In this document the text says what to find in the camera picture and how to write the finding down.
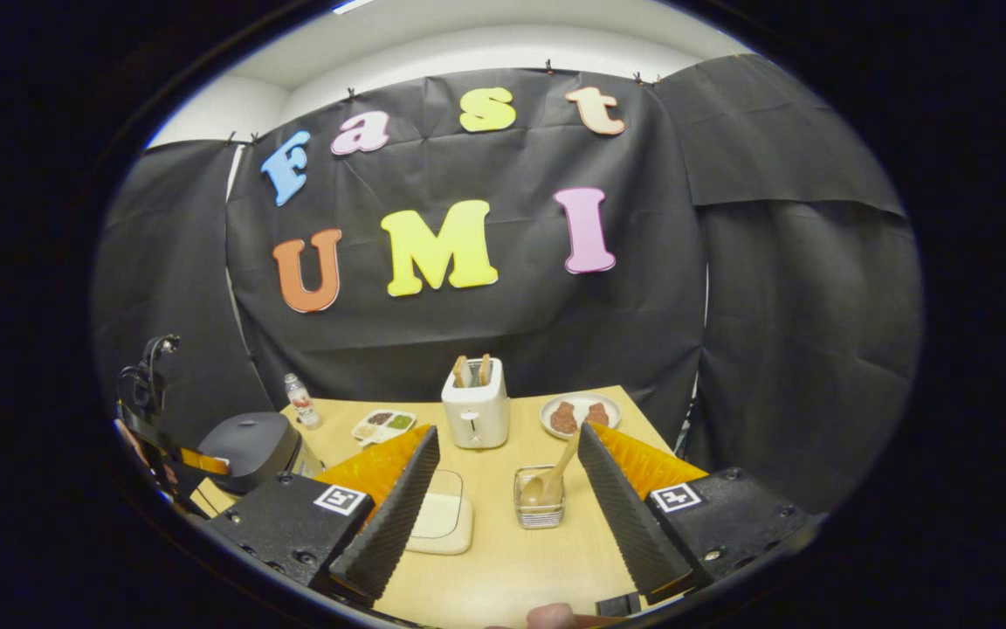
table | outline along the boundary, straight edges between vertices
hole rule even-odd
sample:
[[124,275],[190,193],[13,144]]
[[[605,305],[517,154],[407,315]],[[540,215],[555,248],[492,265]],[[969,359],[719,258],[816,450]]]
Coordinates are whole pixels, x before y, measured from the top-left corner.
[[[619,431],[664,453],[670,448],[621,386],[591,389],[619,404]],[[313,399],[321,425],[307,430],[296,413],[282,413],[299,427],[307,445],[331,467],[360,452],[351,429],[378,408],[411,412],[418,426],[437,427],[439,470],[453,470],[464,479],[465,498],[472,501],[472,545],[461,555],[402,554],[376,612],[447,629],[488,625],[526,626],[535,606],[567,602],[575,613],[596,613],[596,602],[636,590],[620,558],[612,529],[588,482],[579,461],[564,473],[565,513],[556,528],[528,530],[515,517],[512,487],[515,470],[555,463],[566,445],[542,429],[539,411],[554,398],[511,399],[511,427],[506,445],[492,450],[465,450],[453,445],[445,409],[435,403],[345,402]],[[227,508],[235,498],[210,480],[195,496],[208,513]]]

wooden spoon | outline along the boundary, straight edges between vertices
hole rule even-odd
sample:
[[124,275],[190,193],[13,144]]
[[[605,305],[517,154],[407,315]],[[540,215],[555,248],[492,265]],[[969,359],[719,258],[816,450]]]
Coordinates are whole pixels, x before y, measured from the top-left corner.
[[561,454],[561,460],[553,469],[546,473],[536,475],[531,478],[519,493],[519,504],[522,506],[550,506],[561,504],[562,483],[561,475],[566,473],[566,466],[576,454],[576,447],[579,446],[579,430],[572,435],[569,443],[565,445],[565,451]]

plastic bottle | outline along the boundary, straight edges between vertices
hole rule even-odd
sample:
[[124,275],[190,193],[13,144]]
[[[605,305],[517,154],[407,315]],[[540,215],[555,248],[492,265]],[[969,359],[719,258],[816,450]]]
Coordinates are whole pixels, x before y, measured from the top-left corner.
[[304,427],[316,427],[321,422],[321,417],[313,409],[313,402],[308,398],[308,390],[305,385],[297,379],[295,374],[287,374],[287,397],[297,411],[297,421]]

letter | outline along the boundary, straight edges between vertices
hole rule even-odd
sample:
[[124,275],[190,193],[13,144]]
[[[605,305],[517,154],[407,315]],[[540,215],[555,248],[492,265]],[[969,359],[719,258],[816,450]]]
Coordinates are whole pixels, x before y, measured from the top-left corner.
[[384,146],[390,116],[386,112],[367,112],[352,116],[340,125],[343,131],[332,141],[332,152],[338,156],[354,154],[355,151],[375,151]]
[[570,274],[596,274],[616,266],[616,256],[604,247],[604,227],[600,226],[600,202],[604,191],[599,188],[565,188],[553,195],[553,200],[565,209],[569,222],[569,244],[572,255],[565,262]]
[[451,258],[453,273],[448,283],[456,288],[483,287],[499,280],[499,271],[487,260],[484,217],[488,211],[487,202],[482,200],[455,203],[445,215],[437,235],[414,210],[386,215],[380,226],[390,232],[390,256],[394,266],[387,293],[391,297],[402,297],[422,292],[422,280],[413,274],[414,263],[430,286],[440,289]]
[[324,310],[339,297],[340,268],[336,263],[336,243],[340,242],[340,235],[339,229],[324,229],[313,234],[311,242],[321,258],[321,287],[315,291],[305,290],[305,284],[301,282],[301,252],[305,249],[305,242],[287,241],[275,248],[282,297],[297,312]]
[[263,163],[263,172],[271,175],[271,183],[275,184],[275,190],[279,192],[275,198],[279,207],[284,206],[290,196],[295,195],[305,184],[305,175],[297,175],[295,172],[295,168],[305,168],[308,163],[305,149],[300,147],[305,142],[308,142],[308,131],[296,132]]
[[514,108],[511,93],[502,88],[473,90],[460,98],[460,125],[468,131],[496,131],[511,127],[514,123]]
[[607,108],[616,107],[615,96],[603,96],[596,88],[581,88],[567,93],[565,99],[569,103],[576,103],[579,119],[592,131],[603,133],[604,136],[618,136],[627,129],[624,121],[608,118]]

white wall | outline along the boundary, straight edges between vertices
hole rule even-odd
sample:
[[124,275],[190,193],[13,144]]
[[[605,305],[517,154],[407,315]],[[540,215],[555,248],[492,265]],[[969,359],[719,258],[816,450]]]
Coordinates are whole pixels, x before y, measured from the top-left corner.
[[356,95],[418,76],[473,69],[546,66],[581,69],[631,78],[636,71],[654,81],[701,59],[635,36],[559,27],[493,25],[429,36],[343,64],[302,85],[288,98],[279,124]]
[[181,140],[248,140],[335,101],[420,76],[502,67],[553,67],[631,78],[672,72],[695,56],[635,36],[558,25],[494,25],[443,33],[363,56],[315,76],[293,92],[244,76],[223,75],[188,101],[150,146]]
[[250,140],[279,125],[290,91],[243,76],[219,76],[180,108],[150,141],[150,146],[182,140]]

